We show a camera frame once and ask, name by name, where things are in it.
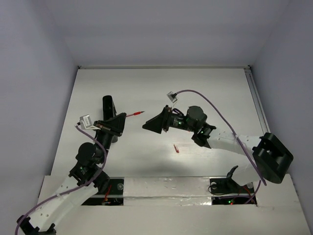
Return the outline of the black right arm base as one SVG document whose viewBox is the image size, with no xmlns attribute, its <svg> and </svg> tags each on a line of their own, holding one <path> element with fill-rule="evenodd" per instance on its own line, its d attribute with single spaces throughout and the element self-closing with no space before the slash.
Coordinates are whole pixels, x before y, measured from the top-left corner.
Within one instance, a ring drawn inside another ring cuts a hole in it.
<svg viewBox="0 0 313 235">
<path fill-rule="evenodd" d="M 233 179 L 237 168 L 232 167 L 226 176 L 210 178 L 207 190 L 213 196 L 213 205 L 257 205 L 253 182 L 238 184 Z"/>
</svg>

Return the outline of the clear red gel pen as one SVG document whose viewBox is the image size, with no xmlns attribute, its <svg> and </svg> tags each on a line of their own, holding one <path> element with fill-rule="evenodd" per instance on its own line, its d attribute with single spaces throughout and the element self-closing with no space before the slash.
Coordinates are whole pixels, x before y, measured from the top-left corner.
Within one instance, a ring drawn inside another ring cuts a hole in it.
<svg viewBox="0 0 313 235">
<path fill-rule="evenodd" d="M 137 115 L 140 115 L 142 113 L 144 113 L 145 111 L 138 111 L 138 112 L 135 112 L 135 113 L 132 113 L 132 114 L 127 114 L 126 117 L 132 117 L 132 116 L 137 116 Z"/>
</svg>

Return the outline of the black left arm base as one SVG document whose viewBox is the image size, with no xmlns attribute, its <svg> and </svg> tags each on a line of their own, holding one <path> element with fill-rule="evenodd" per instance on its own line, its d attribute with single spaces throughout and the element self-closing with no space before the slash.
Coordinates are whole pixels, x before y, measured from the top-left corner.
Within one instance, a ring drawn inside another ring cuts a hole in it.
<svg viewBox="0 0 313 235">
<path fill-rule="evenodd" d="M 112 178 L 104 193 L 97 193 L 82 206 L 123 206 L 124 178 Z"/>
</svg>

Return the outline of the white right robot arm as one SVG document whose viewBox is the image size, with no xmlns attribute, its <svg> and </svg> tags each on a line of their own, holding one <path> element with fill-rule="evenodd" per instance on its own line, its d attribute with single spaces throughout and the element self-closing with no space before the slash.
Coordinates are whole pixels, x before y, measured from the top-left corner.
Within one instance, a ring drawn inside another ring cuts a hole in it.
<svg viewBox="0 0 313 235">
<path fill-rule="evenodd" d="M 243 185 L 259 180 L 282 183 L 293 155 L 272 133 L 263 136 L 237 135 L 206 122 L 207 115 L 199 106 L 190 106 L 186 114 L 165 106 L 162 112 L 143 124 L 142 128 L 158 134 L 176 128 L 193 133 L 191 139 L 200 147 L 221 149 L 245 155 L 249 163 L 235 166 L 225 180 L 226 188 L 238 191 Z"/>
</svg>

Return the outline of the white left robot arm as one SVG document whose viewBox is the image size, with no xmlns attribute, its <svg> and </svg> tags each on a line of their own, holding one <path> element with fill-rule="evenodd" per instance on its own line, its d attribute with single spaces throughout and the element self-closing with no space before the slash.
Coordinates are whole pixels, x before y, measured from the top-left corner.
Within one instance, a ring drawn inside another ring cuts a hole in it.
<svg viewBox="0 0 313 235">
<path fill-rule="evenodd" d="M 122 136 L 126 117 L 126 113 L 120 113 L 95 122 L 88 115 L 80 117 L 75 128 L 91 141 L 80 145 L 75 166 L 56 191 L 17 220 L 15 234 L 22 230 L 26 235 L 54 235 L 73 209 L 108 189 L 110 178 L 104 167 L 112 140 Z"/>
</svg>

